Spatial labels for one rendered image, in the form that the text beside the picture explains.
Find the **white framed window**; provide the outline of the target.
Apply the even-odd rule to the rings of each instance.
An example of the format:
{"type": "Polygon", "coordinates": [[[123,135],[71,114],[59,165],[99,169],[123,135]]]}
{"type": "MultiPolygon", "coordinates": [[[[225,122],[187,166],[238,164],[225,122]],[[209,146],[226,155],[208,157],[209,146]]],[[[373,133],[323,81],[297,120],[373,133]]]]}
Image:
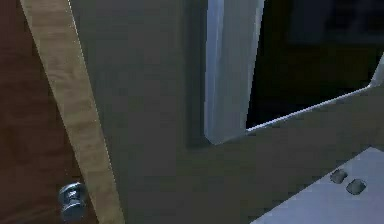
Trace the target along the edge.
{"type": "Polygon", "coordinates": [[[215,145],[384,83],[384,0],[209,0],[206,34],[215,145]]]}

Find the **silver round door knob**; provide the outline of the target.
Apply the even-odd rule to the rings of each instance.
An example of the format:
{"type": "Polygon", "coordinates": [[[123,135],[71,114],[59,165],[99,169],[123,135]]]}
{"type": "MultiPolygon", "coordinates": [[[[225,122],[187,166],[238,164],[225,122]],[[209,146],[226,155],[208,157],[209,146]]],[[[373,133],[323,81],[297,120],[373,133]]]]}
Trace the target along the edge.
{"type": "Polygon", "coordinates": [[[75,182],[63,186],[58,193],[61,217],[64,222],[80,220],[86,210],[87,191],[83,183],[75,182]]]}

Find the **white cabinet with grey knobs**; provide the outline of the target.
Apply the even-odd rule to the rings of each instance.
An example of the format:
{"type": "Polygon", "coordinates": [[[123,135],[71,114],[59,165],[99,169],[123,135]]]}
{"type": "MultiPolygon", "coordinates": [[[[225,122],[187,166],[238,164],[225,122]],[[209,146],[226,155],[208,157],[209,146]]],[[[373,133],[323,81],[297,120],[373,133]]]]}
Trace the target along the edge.
{"type": "Polygon", "coordinates": [[[250,224],[384,224],[384,151],[367,148],[250,224]]]}

